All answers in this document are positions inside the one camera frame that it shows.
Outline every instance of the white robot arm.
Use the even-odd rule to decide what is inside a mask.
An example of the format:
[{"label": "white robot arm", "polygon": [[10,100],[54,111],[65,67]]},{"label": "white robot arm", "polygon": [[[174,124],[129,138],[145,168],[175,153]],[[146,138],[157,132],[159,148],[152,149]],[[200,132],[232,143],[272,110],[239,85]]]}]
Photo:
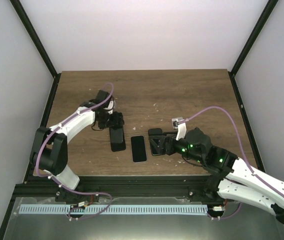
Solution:
[{"label": "white robot arm", "polygon": [[[67,164],[68,143],[84,128],[95,125],[96,122],[98,122],[100,129],[123,129],[123,116],[122,113],[114,111],[116,106],[114,99],[110,98],[101,107],[92,108],[105,100],[108,95],[107,92],[100,90],[96,99],[82,103],[73,114],[60,123],[49,128],[40,127],[35,133],[30,162],[36,166],[40,154],[39,169],[46,172],[49,178],[54,176],[62,185],[74,190],[78,186],[80,178]],[[45,147],[41,152],[41,146],[50,133],[54,133],[48,142],[52,148]]]},{"label": "white robot arm", "polygon": [[187,132],[186,124],[176,124],[176,121],[179,118],[172,119],[173,127],[178,130],[176,135],[149,134],[151,148],[154,147],[157,155],[179,153],[188,163],[189,160],[201,163],[211,174],[205,186],[209,197],[219,196],[255,206],[275,215],[284,224],[284,181],[250,166],[234,153],[212,145],[210,137],[199,128]]}]

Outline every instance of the smartphone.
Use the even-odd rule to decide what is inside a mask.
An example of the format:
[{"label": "smartphone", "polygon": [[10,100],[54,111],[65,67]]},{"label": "smartphone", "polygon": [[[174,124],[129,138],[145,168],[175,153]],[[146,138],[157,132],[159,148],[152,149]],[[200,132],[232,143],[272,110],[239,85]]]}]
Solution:
[{"label": "smartphone", "polygon": [[144,136],[132,136],[131,147],[134,163],[141,163],[147,160],[147,150],[144,142]]}]

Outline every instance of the wooden tabletop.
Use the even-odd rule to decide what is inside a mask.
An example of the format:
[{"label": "wooden tabletop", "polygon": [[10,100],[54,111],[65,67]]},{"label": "wooden tabletop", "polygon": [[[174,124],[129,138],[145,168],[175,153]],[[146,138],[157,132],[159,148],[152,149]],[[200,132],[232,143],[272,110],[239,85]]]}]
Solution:
[{"label": "wooden tabletop", "polygon": [[[85,128],[68,145],[68,165],[78,175],[206,175],[179,154],[152,156],[148,129],[173,131],[171,119],[188,118],[208,106],[226,109],[238,127],[245,154],[256,166],[237,100],[225,69],[64,71],[54,98],[48,127],[71,115],[79,104],[94,99],[106,82],[114,84],[117,111],[123,113],[126,150],[112,152],[109,130]],[[187,123],[200,128],[212,144],[241,156],[229,118],[211,109]],[[147,161],[132,161],[131,137],[145,137]]]}]

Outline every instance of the purple cable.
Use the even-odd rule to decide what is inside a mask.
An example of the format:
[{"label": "purple cable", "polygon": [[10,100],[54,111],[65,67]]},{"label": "purple cable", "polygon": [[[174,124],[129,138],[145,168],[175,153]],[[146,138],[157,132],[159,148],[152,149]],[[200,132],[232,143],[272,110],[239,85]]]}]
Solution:
[{"label": "purple cable", "polygon": [[[61,183],[53,176],[52,177],[53,181],[56,182],[58,185],[60,185]],[[105,212],[110,206],[111,206],[111,203],[112,203],[112,196],[111,194],[109,193],[106,193],[106,192],[81,192],[81,191],[75,191],[73,189],[70,189],[68,188],[67,186],[64,186],[62,185],[62,188],[64,188],[65,190],[71,192],[71,193],[74,193],[74,194],[79,194],[79,195],[104,195],[104,196],[108,196],[110,198],[110,202],[107,204],[107,206],[105,208],[103,208],[101,211],[93,214],[93,215],[89,215],[89,216],[85,216],[85,217],[81,217],[81,218],[78,218],[78,220],[84,220],[84,219],[90,219],[90,218],[93,218],[93,217],[96,217],[98,215],[100,215],[101,213]],[[72,211],[76,210],[76,209],[82,209],[81,207],[75,207],[75,208],[72,208],[70,209],[70,211],[68,212],[67,216],[68,218],[70,219],[71,218],[71,213]]]},{"label": "purple cable", "polygon": [[[219,221],[220,221],[220,220],[227,220],[227,219],[232,218],[234,215],[236,215],[238,212],[240,212],[241,207],[242,207],[242,202],[239,203],[239,205],[238,205],[238,207],[237,207],[237,209],[236,209],[236,211],[235,211],[234,213],[232,213],[232,214],[229,215],[229,216],[225,216],[225,217],[222,216],[222,217],[220,217]],[[213,217],[212,217],[210,214],[208,214],[208,213],[207,213],[207,216],[208,216],[210,219],[213,218]]]},{"label": "purple cable", "polygon": [[246,166],[248,167],[248,169],[251,171],[251,173],[257,178],[259,179],[264,185],[266,185],[267,187],[269,187],[271,190],[273,190],[274,192],[276,192],[277,194],[279,194],[282,198],[284,198],[284,194],[281,193],[280,191],[278,191],[276,188],[274,188],[273,186],[271,186],[269,183],[267,183],[263,178],[261,178],[259,175],[257,174],[254,174],[254,170],[252,169],[245,153],[244,153],[244,150],[243,150],[243,146],[242,146],[242,142],[241,142],[241,139],[240,139],[240,135],[239,135],[239,132],[238,132],[238,129],[237,129],[237,126],[233,120],[233,118],[231,117],[231,115],[225,110],[223,109],[222,107],[219,107],[219,106],[208,106],[206,108],[204,108],[203,110],[199,111],[198,113],[194,114],[193,116],[185,119],[185,120],[182,120],[182,121],[179,121],[178,124],[183,124],[183,123],[187,123],[188,121],[190,121],[191,119],[194,119],[195,117],[199,116],[200,114],[204,113],[205,111],[209,110],[209,109],[219,109],[221,110],[222,112],[224,112],[228,118],[231,120],[232,122],[232,125],[234,127],[234,130],[235,130],[235,133],[236,133],[236,136],[237,136],[237,141],[238,141],[238,144],[240,146],[240,150],[241,150],[241,153],[242,153],[242,156],[243,156],[243,160],[246,164]]}]

